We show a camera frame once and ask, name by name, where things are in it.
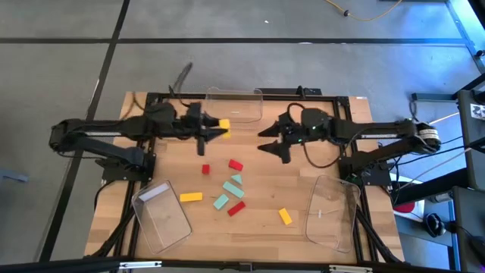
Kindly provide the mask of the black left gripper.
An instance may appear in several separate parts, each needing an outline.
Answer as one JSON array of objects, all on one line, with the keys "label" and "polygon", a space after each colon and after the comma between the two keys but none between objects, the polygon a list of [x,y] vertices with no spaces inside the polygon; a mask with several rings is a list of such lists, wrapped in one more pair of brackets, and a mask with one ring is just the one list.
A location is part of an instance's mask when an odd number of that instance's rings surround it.
[{"label": "black left gripper", "polygon": [[214,118],[210,115],[202,115],[202,105],[200,102],[191,102],[188,104],[186,114],[181,117],[183,138],[193,137],[196,140],[197,154],[203,156],[205,154],[205,143],[224,135],[228,129],[211,128],[219,126],[219,118]]}]

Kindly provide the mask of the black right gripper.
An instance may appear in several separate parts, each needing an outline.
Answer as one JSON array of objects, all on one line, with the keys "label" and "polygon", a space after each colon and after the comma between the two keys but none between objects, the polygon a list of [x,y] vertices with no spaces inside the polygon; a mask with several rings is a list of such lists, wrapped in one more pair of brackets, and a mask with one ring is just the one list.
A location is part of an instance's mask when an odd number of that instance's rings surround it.
[{"label": "black right gripper", "polygon": [[279,135],[280,143],[275,140],[272,143],[258,146],[258,150],[280,156],[282,163],[287,164],[291,161],[289,150],[291,145],[301,143],[303,136],[301,124],[296,123],[288,111],[279,115],[278,121],[275,121],[270,127],[258,133],[259,137],[278,137]]}]

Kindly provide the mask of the long teal block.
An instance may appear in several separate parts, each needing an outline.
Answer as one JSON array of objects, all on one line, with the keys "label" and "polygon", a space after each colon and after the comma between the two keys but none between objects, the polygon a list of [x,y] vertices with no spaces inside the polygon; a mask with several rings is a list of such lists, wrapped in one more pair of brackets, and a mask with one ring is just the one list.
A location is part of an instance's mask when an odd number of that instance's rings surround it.
[{"label": "long teal block", "polygon": [[232,193],[234,196],[238,197],[239,199],[242,199],[245,195],[245,192],[243,190],[241,190],[240,188],[238,188],[237,186],[234,186],[232,183],[226,181],[224,184],[223,184],[223,188]]}]

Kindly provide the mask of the teal rectangular block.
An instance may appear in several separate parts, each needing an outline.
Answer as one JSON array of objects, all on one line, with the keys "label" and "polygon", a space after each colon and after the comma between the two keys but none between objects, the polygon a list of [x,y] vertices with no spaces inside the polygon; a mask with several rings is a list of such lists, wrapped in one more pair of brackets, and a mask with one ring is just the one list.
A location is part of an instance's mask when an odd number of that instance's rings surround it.
[{"label": "teal rectangular block", "polygon": [[229,201],[229,197],[226,194],[221,194],[213,203],[213,206],[219,211],[221,210]]}]

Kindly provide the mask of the long red block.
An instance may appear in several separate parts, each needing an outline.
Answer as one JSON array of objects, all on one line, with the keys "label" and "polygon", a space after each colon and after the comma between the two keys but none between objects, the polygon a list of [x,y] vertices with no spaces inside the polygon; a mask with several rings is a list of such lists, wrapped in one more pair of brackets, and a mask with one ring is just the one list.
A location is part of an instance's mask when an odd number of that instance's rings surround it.
[{"label": "long red block", "polygon": [[228,211],[227,211],[227,214],[232,217],[234,216],[236,213],[240,212],[242,209],[244,209],[246,207],[246,204],[241,201],[241,202],[238,202],[235,206],[233,206],[232,208],[230,208]]}]

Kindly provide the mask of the clear plastic bin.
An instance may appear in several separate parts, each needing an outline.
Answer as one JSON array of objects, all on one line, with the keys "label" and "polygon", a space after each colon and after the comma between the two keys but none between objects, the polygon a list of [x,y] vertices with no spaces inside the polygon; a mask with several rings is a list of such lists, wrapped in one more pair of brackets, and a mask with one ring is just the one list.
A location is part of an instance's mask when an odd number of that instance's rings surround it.
[{"label": "clear plastic bin", "polygon": [[152,181],[141,188],[132,197],[132,206],[151,254],[176,246],[192,233],[169,180]]},{"label": "clear plastic bin", "polygon": [[319,176],[309,197],[306,238],[340,253],[350,252],[360,195],[358,186],[350,182],[325,174]]},{"label": "clear plastic bin", "polygon": [[262,118],[263,95],[259,89],[227,90],[210,87],[205,94],[204,111],[232,123],[252,123]]}]

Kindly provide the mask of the red round object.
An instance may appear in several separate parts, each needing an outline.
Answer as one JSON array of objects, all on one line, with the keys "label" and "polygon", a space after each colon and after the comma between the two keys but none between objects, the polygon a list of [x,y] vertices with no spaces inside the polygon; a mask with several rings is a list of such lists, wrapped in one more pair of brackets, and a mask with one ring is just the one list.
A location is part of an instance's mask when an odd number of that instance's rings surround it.
[{"label": "red round object", "polygon": [[411,213],[414,211],[415,209],[415,203],[414,202],[410,202],[410,203],[406,203],[406,204],[402,204],[402,205],[399,205],[399,206],[395,206],[393,208],[393,210],[395,212],[399,212],[399,213]]}]

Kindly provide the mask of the black metal beam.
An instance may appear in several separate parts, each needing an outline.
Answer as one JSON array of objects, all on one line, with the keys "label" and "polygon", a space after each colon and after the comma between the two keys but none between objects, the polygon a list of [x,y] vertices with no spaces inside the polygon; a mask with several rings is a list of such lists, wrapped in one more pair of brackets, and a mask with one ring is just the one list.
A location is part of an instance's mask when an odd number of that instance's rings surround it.
[{"label": "black metal beam", "polygon": [[468,172],[465,168],[450,172],[443,176],[404,187],[400,186],[391,192],[391,200],[394,206],[400,206],[410,202],[420,201],[428,197],[448,193],[453,187],[468,187]]}]

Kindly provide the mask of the black floor stand bar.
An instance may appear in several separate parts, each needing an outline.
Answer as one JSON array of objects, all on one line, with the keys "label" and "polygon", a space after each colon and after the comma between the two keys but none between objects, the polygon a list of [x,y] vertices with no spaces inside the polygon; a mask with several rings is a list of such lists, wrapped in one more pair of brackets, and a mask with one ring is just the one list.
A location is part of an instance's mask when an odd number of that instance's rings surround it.
[{"label": "black floor stand bar", "polygon": [[458,100],[458,94],[412,93],[410,100],[412,102],[455,102]]}]

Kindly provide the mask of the black headphones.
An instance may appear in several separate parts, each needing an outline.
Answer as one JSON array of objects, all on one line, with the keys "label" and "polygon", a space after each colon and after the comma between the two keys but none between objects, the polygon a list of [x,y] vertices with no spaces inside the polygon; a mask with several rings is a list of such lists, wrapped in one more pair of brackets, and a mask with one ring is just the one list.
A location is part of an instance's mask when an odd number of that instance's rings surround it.
[{"label": "black headphones", "polygon": [[436,213],[430,213],[424,216],[424,229],[431,237],[440,237],[444,235],[449,227],[449,224],[441,219]]}]

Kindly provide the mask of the black cabinet with marker tag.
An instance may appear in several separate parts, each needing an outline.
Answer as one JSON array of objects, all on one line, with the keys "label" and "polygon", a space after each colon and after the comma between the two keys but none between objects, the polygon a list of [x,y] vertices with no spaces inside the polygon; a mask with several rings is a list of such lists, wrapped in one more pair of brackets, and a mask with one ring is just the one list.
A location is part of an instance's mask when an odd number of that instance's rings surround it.
[{"label": "black cabinet with marker tag", "polygon": [[465,160],[471,188],[485,190],[485,73],[457,92]]}]

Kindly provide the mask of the grey floor object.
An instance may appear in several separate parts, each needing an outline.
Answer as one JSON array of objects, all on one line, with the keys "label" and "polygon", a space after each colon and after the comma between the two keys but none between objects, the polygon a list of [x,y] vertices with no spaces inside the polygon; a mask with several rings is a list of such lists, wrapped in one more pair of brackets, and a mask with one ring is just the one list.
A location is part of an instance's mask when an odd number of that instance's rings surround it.
[{"label": "grey floor object", "polygon": [[0,169],[0,182],[2,182],[4,179],[26,183],[29,180],[29,177],[16,171]]}]

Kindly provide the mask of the black rig beam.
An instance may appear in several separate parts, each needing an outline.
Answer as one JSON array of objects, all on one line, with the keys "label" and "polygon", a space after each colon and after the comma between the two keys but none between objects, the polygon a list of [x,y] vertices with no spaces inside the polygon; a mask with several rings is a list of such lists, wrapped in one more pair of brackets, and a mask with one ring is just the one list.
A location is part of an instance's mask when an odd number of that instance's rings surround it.
[{"label": "black rig beam", "polygon": [[[125,261],[162,261],[160,268],[215,268],[220,271],[234,270],[250,273],[257,270],[295,270],[320,271],[329,273],[329,265],[344,265],[336,263],[277,263],[277,262],[222,262],[222,261],[192,261],[192,260],[135,260],[126,256],[120,257],[88,257],[82,259],[57,260],[49,262],[28,262],[20,264],[0,265],[0,273],[99,273],[119,270],[120,262]],[[373,268],[374,273],[472,273],[452,271],[438,268],[425,268],[400,263],[360,262],[351,264]]]}]

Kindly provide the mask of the black bar mount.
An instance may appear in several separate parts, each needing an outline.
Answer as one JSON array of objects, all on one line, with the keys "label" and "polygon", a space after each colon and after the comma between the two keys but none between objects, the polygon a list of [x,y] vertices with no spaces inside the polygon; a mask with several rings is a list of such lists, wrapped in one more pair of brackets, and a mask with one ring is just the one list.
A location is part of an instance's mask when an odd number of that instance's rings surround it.
[{"label": "black bar mount", "polygon": [[282,96],[321,96],[321,89],[298,86],[296,88],[258,88],[262,94]]}]

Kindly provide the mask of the black aluminium table frame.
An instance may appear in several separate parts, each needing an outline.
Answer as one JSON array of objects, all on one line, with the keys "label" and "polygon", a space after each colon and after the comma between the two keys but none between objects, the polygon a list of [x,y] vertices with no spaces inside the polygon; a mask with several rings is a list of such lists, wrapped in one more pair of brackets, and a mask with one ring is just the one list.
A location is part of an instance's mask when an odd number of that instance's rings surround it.
[{"label": "black aluminium table frame", "polygon": [[[371,122],[370,108],[366,98],[337,96],[269,95],[263,98],[260,121],[232,126],[232,137],[221,137],[205,147],[205,155],[196,155],[195,140],[156,140],[150,152],[157,154],[154,176],[151,181],[167,178],[177,195],[202,192],[203,200],[182,203],[192,227],[191,235],[183,242],[159,253],[151,254],[140,230],[135,230],[136,216],[129,221],[109,256],[127,256],[135,260],[173,259],[222,262],[277,262],[277,263],[336,263],[357,264],[355,249],[340,253],[307,240],[304,235],[306,209],[312,189],[312,181],[326,174],[339,176],[335,164],[317,169],[307,162],[301,146],[291,151],[292,161],[281,160],[257,146],[268,140],[257,133],[269,127],[291,102],[304,106],[321,107],[330,115],[350,118],[353,121]],[[237,198],[222,189],[230,174],[237,173],[228,167],[229,160],[243,164],[241,199],[246,207],[230,217],[226,210],[236,205]],[[210,174],[202,173],[202,166],[210,165]],[[126,213],[124,207],[131,203],[140,182],[131,184],[116,181],[106,187],[99,196],[94,219],[89,232],[85,254],[93,254],[108,239]],[[230,201],[218,211],[212,203],[222,193],[229,194]],[[391,252],[403,259],[396,220],[388,194],[377,186],[366,186],[368,214],[373,228]],[[278,211],[286,208],[292,224],[285,225]]]}]

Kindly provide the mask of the silver bracket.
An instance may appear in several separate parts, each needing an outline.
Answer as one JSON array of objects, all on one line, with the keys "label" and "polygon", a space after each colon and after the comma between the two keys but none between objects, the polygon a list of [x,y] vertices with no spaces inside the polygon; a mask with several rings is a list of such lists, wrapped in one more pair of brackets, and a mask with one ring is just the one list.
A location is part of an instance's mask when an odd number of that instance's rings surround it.
[{"label": "silver bracket", "polygon": [[356,265],[329,265],[329,273],[374,273],[373,268]]},{"label": "silver bracket", "polygon": [[120,262],[119,270],[134,270],[139,268],[160,268],[163,265],[162,261],[125,261]]}]

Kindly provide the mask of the aluminium rail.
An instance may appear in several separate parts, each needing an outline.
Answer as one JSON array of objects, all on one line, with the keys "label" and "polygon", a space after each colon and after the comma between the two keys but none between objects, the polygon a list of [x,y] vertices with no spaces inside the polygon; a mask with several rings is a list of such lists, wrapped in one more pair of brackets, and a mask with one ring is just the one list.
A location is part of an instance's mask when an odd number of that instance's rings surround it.
[{"label": "aluminium rail", "polygon": [[446,0],[446,7],[449,10],[449,13],[455,23],[455,26],[461,36],[461,38],[464,40],[465,47],[467,48],[468,52],[471,55],[472,60],[474,61],[475,65],[477,66],[478,71],[483,74],[485,73],[485,65],[482,63],[481,59],[476,56],[477,50],[474,47],[474,42],[470,39],[465,27],[463,26],[458,14],[456,13],[453,5],[452,5],[452,0]]}]

